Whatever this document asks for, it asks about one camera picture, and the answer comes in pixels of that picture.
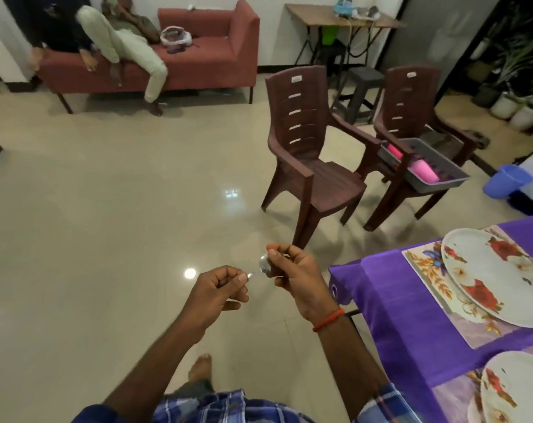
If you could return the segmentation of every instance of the sofa leg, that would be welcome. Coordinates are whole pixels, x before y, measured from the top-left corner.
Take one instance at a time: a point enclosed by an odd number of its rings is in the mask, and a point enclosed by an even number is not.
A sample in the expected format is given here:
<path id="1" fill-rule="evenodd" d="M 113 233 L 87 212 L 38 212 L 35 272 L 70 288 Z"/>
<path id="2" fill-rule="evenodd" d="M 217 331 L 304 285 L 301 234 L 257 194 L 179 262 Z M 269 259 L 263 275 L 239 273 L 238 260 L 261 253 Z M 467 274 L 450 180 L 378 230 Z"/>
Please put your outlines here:
<path id="1" fill-rule="evenodd" d="M 66 102 L 66 99 L 64 98 L 64 96 L 61 93 L 57 93 L 56 95 L 59 97 L 59 100 L 60 100 L 61 104 L 64 106 L 66 112 L 69 113 L 69 114 L 73 114 L 72 109 L 68 105 L 68 103 Z"/>

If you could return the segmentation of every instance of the brown plastic chair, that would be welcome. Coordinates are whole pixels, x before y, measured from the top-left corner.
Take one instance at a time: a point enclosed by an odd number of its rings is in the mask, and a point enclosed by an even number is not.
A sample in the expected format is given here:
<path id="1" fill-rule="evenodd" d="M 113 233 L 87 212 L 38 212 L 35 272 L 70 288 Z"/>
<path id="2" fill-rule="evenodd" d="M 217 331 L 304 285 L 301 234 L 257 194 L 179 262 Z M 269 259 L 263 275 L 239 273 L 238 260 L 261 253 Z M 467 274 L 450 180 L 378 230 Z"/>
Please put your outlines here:
<path id="1" fill-rule="evenodd" d="M 341 217 L 344 225 L 366 189 L 358 174 L 319 159 L 327 126 L 346 132 L 373 148 L 373 153 L 379 142 L 330 112 L 323 66 L 274 74 L 267 78 L 266 89 L 270 104 L 268 147 L 277 158 L 277 167 L 261 207 L 266 210 L 283 191 L 296 196 L 301 205 L 292 243 L 303 249 L 321 218 L 346 207 Z"/>
<path id="2" fill-rule="evenodd" d="M 429 127 L 451 135 L 462 142 L 462 147 L 452 158 L 458 166 L 462 166 L 476 149 L 474 137 L 445 123 L 435 113 L 435 96 L 440 75 L 441 70 L 427 65 L 401 66 L 386 71 L 381 95 L 382 105 L 376 114 L 374 129 L 378 141 L 391 142 L 402 152 L 403 157 L 398 166 L 390 167 L 380 157 L 374 158 L 373 155 L 365 153 L 356 170 L 363 180 L 368 173 L 378 170 L 384 176 L 383 182 L 390 181 L 386 194 L 364 226 L 367 231 L 378 228 L 405 199 L 432 194 L 415 214 L 416 219 L 420 219 L 447 192 L 444 190 L 421 194 L 404 180 L 414 152 L 403 143 L 398 145 L 402 138 L 419 137 Z"/>

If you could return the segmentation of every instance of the gray plastic tray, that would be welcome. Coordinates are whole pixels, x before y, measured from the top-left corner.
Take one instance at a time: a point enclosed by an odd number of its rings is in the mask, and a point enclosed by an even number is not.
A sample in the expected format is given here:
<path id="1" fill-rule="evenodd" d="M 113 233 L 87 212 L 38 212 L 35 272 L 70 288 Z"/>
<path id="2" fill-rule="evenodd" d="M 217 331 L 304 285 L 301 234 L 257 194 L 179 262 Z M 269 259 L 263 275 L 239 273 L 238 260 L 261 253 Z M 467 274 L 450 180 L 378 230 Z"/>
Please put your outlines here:
<path id="1" fill-rule="evenodd" d="M 407 144 L 408 147 L 413 149 L 419 158 L 429 163 L 431 168 L 441 179 L 440 182 L 435 184 L 426 183 L 413 173 L 411 167 L 407 168 L 405 180 L 419 193 L 433 193 L 449 188 L 458 187 L 465 182 L 469 176 L 451 160 L 447 159 L 441 153 L 434 148 L 430 147 L 425 142 L 418 138 L 402 138 L 402 143 Z M 383 141 L 378 150 L 378 156 L 382 158 L 384 162 L 390 167 L 397 167 L 400 161 L 393 154 L 388 151 L 388 142 Z"/>

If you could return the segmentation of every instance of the blue plaid shirt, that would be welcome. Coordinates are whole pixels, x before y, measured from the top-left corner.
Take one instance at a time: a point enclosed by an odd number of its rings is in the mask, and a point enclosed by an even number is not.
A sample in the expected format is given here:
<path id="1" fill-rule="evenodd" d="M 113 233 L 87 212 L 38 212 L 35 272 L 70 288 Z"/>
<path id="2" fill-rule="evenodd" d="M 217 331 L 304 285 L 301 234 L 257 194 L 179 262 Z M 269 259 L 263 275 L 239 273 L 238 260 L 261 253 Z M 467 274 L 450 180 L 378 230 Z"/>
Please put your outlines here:
<path id="1" fill-rule="evenodd" d="M 73 423 L 122 423 L 114 410 L 91 405 Z M 313 423 L 312 419 L 283 404 L 247 399 L 245 392 L 206 395 L 200 399 L 166 399 L 153 415 L 153 423 Z M 362 409 L 353 423 L 422 423 L 393 384 Z"/>

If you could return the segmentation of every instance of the light green pants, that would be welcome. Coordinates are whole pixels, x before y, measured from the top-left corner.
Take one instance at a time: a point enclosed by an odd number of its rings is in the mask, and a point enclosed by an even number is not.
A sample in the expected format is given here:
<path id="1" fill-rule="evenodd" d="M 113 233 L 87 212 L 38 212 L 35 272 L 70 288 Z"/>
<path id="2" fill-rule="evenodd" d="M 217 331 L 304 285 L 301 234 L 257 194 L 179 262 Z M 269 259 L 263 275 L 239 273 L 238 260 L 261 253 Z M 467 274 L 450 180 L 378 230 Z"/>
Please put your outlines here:
<path id="1" fill-rule="evenodd" d="M 115 31 L 104 15 L 90 6 L 81 7 L 76 19 L 108 61 L 118 63 L 120 59 L 127 59 L 149 73 L 145 100 L 154 102 L 163 89 L 168 70 L 147 40 L 129 30 Z"/>

